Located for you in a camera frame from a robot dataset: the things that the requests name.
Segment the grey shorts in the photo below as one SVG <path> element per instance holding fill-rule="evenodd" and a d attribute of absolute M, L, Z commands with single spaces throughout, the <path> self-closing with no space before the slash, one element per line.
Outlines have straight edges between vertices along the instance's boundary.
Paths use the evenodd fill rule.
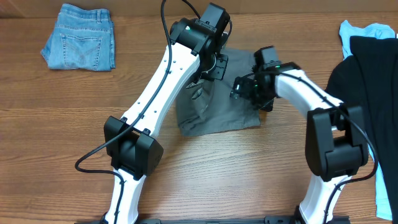
<path fill-rule="evenodd" d="M 202 136 L 261 124 L 259 111 L 244 98 L 229 96 L 236 77 L 252 72 L 254 54 L 224 49 L 228 64 L 222 80 L 186 82 L 175 99 L 177 124 L 183 136 Z"/>

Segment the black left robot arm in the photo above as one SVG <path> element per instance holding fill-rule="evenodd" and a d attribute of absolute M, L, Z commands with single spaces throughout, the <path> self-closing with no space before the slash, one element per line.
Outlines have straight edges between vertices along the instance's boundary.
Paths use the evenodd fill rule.
<path fill-rule="evenodd" d="M 106 152 L 115 176 L 113 196 L 102 223 L 135 223 L 143 183 L 159 164 L 164 149 L 157 142 L 160 127 L 184 84 L 200 79 L 222 80 L 228 57 L 221 48 L 229 35 L 226 9 L 209 4 L 198 19 L 182 18 L 165 34 L 162 62 L 136 102 L 121 118 L 104 124 Z"/>

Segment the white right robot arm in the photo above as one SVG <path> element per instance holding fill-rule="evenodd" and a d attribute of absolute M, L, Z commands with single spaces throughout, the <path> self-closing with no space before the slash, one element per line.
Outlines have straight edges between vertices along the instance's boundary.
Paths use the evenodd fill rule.
<path fill-rule="evenodd" d="M 237 77 L 230 96 L 270 112 L 284 98 L 307 120 L 305 158 L 312 172 L 307 193 L 294 215 L 268 216 L 265 223 L 349 223 L 334 217 L 344 186 L 368 162 L 370 145 L 360 106 L 347 105 L 312 82 L 293 62 L 282 63 L 273 46 L 254 53 L 252 72 Z"/>

